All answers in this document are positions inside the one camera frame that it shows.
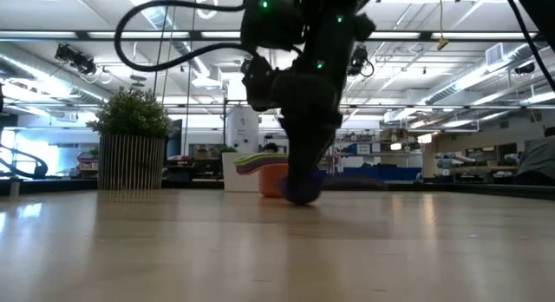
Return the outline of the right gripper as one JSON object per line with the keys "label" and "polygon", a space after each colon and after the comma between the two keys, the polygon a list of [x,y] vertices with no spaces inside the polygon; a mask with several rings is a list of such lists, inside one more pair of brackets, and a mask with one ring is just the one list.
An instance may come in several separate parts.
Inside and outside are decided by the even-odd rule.
{"label": "right gripper", "polygon": [[290,143],[283,194],[320,194],[317,164],[334,141],[343,116],[339,104],[346,83],[348,51],[309,50],[276,79],[279,120]]}

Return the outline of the small dark blue measuring cup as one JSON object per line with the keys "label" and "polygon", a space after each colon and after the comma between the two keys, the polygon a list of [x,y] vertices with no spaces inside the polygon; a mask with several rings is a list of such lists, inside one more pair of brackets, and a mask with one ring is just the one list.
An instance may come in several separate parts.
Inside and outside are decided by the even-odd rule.
{"label": "small dark blue measuring cup", "polygon": [[280,183],[280,193],[294,205],[309,205],[320,197],[324,178],[319,170],[301,178],[287,175]]}

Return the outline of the stack of colourful bowls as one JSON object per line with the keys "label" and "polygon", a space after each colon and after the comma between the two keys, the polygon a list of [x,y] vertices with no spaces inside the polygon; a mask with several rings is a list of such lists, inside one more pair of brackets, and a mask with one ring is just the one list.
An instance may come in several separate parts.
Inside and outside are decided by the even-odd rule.
{"label": "stack of colourful bowls", "polygon": [[288,175],[288,164],[272,164],[261,167],[258,189],[264,198],[282,198],[283,185]]}

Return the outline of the white cylindrical column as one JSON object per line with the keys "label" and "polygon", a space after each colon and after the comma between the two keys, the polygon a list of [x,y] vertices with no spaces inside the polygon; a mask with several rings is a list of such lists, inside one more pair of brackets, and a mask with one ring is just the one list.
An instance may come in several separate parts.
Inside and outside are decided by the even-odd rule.
{"label": "white cylindrical column", "polygon": [[259,121],[258,113],[252,107],[238,106],[226,117],[226,144],[238,153],[257,153]]}

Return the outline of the artificial plant in striped pot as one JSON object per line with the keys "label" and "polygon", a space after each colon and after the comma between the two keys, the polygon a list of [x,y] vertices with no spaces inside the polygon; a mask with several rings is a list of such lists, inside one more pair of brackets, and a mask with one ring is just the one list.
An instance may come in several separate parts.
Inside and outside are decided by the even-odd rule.
{"label": "artificial plant in striped pot", "polygon": [[151,89],[121,88],[87,122],[100,136],[100,190],[162,187],[166,138],[171,120]]}

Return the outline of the white air vent grille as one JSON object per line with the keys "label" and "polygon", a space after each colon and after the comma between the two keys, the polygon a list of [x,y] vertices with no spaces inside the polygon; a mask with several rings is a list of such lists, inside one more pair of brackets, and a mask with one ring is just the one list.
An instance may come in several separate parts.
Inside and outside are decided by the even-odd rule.
{"label": "white air vent grille", "polygon": [[485,51],[486,65],[492,67],[504,61],[504,44],[497,43]]}

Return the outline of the red storage shelf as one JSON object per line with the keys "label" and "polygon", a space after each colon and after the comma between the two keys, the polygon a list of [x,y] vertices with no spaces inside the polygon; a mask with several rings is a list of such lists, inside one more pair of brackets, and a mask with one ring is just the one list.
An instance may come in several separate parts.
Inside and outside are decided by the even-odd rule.
{"label": "red storage shelf", "polygon": [[77,157],[76,177],[79,179],[96,179],[99,170],[99,155],[97,149],[81,153]]}

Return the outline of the black aluminium table frame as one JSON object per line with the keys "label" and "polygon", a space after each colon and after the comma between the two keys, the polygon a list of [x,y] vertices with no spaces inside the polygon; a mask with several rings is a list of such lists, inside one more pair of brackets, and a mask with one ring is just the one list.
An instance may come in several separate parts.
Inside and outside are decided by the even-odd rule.
{"label": "black aluminium table frame", "polygon": [[[23,180],[0,179],[0,197],[12,194],[47,194],[73,191],[99,190],[96,180]],[[483,194],[523,199],[555,201],[555,187],[519,185],[492,185],[472,183],[355,183],[353,181],[326,184],[324,191],[390,191],[410,193],[449,192],[457,194]]]}

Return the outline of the black ceiling light rail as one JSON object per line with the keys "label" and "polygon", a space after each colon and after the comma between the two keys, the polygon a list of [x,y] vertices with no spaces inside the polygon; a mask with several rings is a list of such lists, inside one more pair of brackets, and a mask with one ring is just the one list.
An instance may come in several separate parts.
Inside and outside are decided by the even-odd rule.
{"label": "black ceiling light rail", "polygon": [[[443,33],[450,42],[455,43],[519,43],[524,42],[525,36],[516,31],[446,31]],[[396,31],[377,30],[368,38],[368,42],[438,42],[441,33],[433,31]],[[238,41],[238,30],[175,30],[162,33],[155,30],[130,30],[122,33],[122,40],[128,42],[155,42],[158,40],[175,40],[182,42],[219,42]],[[0,30],[0,42],[110,42],[114,40],[114,32],[109,30]]]}

